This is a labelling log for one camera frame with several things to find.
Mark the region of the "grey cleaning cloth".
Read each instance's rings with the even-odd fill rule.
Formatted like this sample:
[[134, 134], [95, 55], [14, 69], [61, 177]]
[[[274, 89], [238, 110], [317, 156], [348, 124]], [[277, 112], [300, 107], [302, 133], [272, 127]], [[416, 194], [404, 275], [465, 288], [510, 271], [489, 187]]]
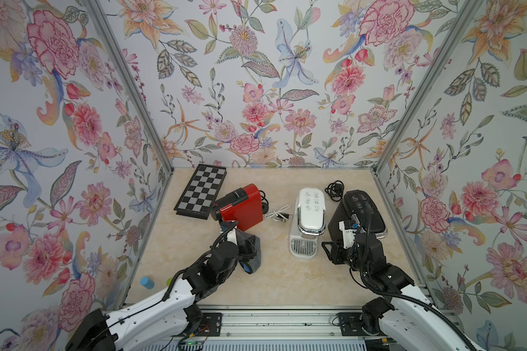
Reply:
[[261, 267], [262, 260], [260, 238], [257, 235], [238, 231], [237, 245], [239, 247], [240, 266], [248, 274], [257, 272]]

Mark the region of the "white coffee machine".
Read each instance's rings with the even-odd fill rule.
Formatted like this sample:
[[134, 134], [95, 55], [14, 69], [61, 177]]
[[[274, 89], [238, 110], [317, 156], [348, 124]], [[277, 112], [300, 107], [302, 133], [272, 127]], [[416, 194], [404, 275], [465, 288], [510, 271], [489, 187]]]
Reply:
[[326, 230], [324, 193], [317, 188], [300, 190], [289, 232], [289, 251], [299, 260], [312, 260], [317, 255], [319, 237]]

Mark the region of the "black coffee machine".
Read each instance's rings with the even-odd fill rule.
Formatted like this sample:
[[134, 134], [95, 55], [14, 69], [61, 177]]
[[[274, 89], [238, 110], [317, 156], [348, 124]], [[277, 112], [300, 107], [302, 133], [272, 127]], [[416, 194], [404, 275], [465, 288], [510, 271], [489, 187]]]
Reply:
[[342, 200], [329, 221], [328, 231], [332, 241], [343, 242], [343, 233], [339, 223], [347, 220], [356, 220], [365, 230], [368, 222], [370, 232], [377, 239], [385, 238], [388, 234], [386, 224], [373, 199], [363, 190], [351, 190], [344, 194]]

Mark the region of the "red coffee machine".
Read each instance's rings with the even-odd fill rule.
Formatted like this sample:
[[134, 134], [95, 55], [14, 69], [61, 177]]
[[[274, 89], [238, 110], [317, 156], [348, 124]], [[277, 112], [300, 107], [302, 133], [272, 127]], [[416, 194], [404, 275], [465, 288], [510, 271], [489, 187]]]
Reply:
[[237, 228], [247, 231], [263, 221], [261, 192], [255, 184], [238, 188], [215, 200], [210, 214], [218, 222], [238, 222]]

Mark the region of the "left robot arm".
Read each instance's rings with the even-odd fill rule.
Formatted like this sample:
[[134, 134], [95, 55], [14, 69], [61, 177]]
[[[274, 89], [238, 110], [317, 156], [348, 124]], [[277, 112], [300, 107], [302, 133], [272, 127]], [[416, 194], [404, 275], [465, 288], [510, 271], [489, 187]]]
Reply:
[[118, 311], [90, 312], [65, 349], [141, 350], [167, 336], [195, 333], [203, 320], [198, 302], [215, 293], [238, 265], [254, 273], [260, 264], [256, 236], [223, 241], [178, 271], [166, 290]]

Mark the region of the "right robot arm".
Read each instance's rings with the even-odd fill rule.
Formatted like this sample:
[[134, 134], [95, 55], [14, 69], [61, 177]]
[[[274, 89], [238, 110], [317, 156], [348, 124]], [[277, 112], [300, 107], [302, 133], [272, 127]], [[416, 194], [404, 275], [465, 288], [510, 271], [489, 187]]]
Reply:
[[405, 350], [481, 350], [441, 312], [403, 269], [389, 263], [374, 234], [357, 234], [348, 248], [321, 244], [334, 264], [360, 275], [361, 285], [377, 297], [362, 306], [359, 326], [368, 336], [388, 336]]

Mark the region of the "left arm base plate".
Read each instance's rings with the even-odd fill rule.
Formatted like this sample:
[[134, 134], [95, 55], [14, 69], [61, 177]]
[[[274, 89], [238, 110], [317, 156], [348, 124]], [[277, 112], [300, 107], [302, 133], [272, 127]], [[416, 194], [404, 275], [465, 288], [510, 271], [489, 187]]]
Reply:
[[221, 328], [223, 326], [222, 313], [203, 313], [201, 319], [194, 323], [188, 323], [183, 331], [171, 332], [170, 336], [202, 336], [202, 337], [217, 337], [221, 335]]

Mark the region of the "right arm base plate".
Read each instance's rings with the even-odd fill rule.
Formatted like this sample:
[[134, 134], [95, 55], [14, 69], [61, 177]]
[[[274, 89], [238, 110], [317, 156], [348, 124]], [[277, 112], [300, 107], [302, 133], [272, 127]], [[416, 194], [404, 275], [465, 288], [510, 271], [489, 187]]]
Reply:
[[342, 333], [342, 336], [381, 337], [391, 339], [381, 331], [380, 319], [368, 313], [340, 312], [332, 321]]

